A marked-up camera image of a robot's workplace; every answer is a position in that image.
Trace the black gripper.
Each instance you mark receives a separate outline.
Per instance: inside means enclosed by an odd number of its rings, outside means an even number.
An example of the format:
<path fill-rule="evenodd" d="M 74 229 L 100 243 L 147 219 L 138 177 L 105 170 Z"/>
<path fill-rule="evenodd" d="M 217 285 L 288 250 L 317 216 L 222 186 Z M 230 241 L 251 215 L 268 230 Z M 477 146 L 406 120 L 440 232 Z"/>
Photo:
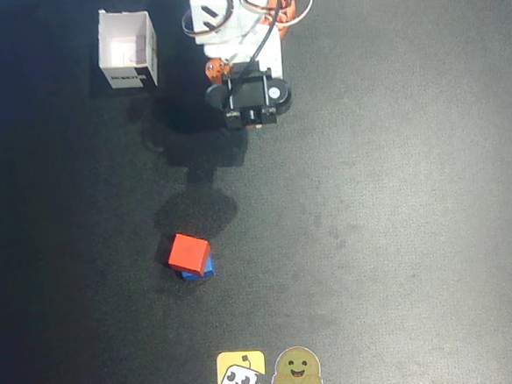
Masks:
<path fill-rule="evenodd" d="M 247 126 L 276 124 L 292 103 L 291 86 L 273 77 L 270 68 L 255 65 L 241 76 L 246 63 L 237 66 L 223 59 L 210 59 L 205 74 L 211 85 L 207 88 L 206 103 L 223 113 L 226 126 L 245 129 Z"/>

